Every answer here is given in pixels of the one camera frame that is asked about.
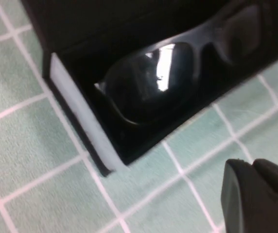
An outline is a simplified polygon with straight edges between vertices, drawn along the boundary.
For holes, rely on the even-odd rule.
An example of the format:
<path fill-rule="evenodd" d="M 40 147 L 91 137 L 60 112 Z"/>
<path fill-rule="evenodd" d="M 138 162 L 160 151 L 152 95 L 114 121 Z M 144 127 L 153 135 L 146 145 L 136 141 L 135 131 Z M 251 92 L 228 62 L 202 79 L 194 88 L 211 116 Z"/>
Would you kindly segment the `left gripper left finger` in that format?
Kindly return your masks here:
<path fill-rule="evenodd" d="M 225 163 L 221 204 L 228 233 L 278 233 L 278 193 L 252 164 Z"/>

